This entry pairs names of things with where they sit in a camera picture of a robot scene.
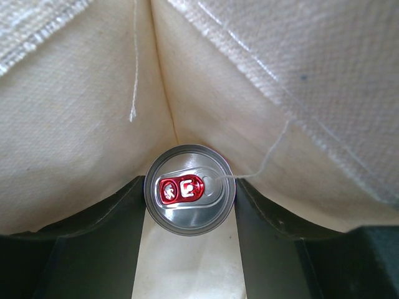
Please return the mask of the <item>beige canvas tote bag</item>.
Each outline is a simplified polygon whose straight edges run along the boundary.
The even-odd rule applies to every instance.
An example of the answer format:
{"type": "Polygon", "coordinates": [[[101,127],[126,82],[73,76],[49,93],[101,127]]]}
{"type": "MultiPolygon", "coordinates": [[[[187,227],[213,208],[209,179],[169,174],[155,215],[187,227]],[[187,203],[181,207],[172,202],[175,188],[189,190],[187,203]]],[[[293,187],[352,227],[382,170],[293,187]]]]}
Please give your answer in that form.
{"type": "MultiPolygon", "coordinates": [[[[185,144],[316,225],[398,227],[398,2],[1,2],[1,236],[185,144]]],[[[197,236],[145,203],[131,298],[248,298],[235,202],[197,236]]]]}

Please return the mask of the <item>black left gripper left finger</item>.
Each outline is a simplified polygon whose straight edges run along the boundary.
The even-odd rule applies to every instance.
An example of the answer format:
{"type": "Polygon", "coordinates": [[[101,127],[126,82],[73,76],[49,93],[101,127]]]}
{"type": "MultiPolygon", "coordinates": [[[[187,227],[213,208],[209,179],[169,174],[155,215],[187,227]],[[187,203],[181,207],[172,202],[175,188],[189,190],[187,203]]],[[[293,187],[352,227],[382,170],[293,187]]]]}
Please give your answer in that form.
{"type": "Polygon", "coordinates": [[[142,176],[37,232],[1,236],[1,298],[131,298],[145,215],[142,176]]]}

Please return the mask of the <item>red tab can back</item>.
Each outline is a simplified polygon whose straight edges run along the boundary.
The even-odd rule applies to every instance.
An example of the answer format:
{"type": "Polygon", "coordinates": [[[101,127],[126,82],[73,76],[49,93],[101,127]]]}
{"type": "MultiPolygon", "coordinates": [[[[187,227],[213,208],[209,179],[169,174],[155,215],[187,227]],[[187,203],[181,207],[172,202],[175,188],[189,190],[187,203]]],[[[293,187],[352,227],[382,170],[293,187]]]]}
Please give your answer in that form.
{"type": "Polygon", "coordinates": [[[160,227],[197,236],[227,219],[236,182],[228,162],[215,150],[185,144],[166,150],[151,164],[143,194],[149,214],[160,227]]]}

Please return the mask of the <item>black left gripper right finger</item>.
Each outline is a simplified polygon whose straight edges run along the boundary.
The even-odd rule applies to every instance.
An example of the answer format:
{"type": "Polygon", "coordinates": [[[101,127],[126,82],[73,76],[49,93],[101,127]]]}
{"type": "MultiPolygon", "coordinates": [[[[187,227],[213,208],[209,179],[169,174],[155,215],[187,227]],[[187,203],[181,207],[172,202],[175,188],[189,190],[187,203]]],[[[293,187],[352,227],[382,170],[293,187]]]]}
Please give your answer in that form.
{"type": "Polygon", "coordinates": [[[397,298],[398,227],[341,233],[237,181],[236,222],[248,298],[397,298]]]}

